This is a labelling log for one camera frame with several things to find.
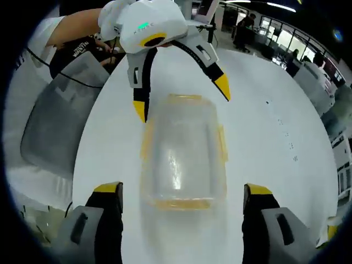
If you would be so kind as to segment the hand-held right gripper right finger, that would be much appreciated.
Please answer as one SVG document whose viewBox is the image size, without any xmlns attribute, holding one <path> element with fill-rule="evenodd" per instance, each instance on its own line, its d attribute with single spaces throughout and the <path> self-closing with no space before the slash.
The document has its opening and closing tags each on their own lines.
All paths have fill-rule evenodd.
<svg viewBox="0 0 352 264">
<path fill-rule="evenodd" d="M 317 253 L 309 229 L 272 192 L 244 185 L 242 263 L 309 263 Z"/>
</svg>

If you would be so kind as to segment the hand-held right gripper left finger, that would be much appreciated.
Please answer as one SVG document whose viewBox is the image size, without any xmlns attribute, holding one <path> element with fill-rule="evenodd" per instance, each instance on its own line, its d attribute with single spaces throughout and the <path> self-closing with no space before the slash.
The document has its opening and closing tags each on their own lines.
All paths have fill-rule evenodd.
<svg viewBox="0 0 352 264">
<path fill-rule="evenodd" d="M 123 183 L 94 188 L 59 228 L 60 263 L 122 263 Z"/>
</svg>

